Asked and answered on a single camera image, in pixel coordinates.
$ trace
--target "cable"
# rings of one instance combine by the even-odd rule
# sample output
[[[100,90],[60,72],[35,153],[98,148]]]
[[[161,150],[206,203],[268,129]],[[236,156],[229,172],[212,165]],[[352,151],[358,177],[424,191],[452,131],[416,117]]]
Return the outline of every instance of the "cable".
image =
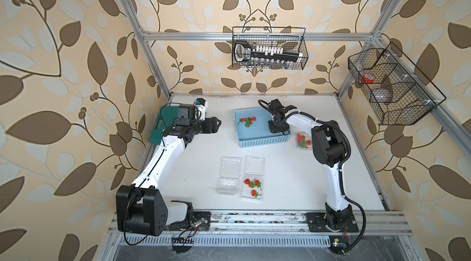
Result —
[[[142,241],[144,241],[149,235],[145,235],[145,237],[138,241],[137,243],[133,243],[131,244],[128,239],[126,238],[126,219],[128,218],[128,211],[129,211],[129,205],[131,204],[131,202],[134,202],[134,200],[136,199],[136,196],[137,196],[137,189],[135,189],[132,194],[131,194],[131,197],[129,198],[129,201],[128,201],[128,205],[126,207],[126,213],[124,213],[124,220],[122,221],[122,231],[123,231],[123,234],[124,234],[124,241],[129,245],[129,246],[135,246],[139,243],[141,243]]]

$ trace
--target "white work surface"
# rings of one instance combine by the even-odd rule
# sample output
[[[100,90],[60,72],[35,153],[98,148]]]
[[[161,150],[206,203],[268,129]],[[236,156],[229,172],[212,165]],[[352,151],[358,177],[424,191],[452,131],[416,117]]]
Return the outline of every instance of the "white work surface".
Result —
[[[175,96],[173,102],[193,104],[196,96]],[[195,209],[227,210],[325,210],[326,185],[322,165],[312,151],[296,147],[295,135],[286,142],[262,146],[239,147],[233,113],[236,110],[260,107],[257,100],[279,99],[284,106],[324,120],[335,120],[347,135],[352,149],[344,164],[344,186],[347,196],[365,210],[384,210],[358,147],[334,96],[203,96],[209,102],[206,117],[217,117],[222,124],[217,133],[195,135],[174,163],[160,189],[166,201],[193,203]],[[291,126],[291,132],[300,131]],[[265,158],[263,199],[259,202],[216,191],[221,157]]]

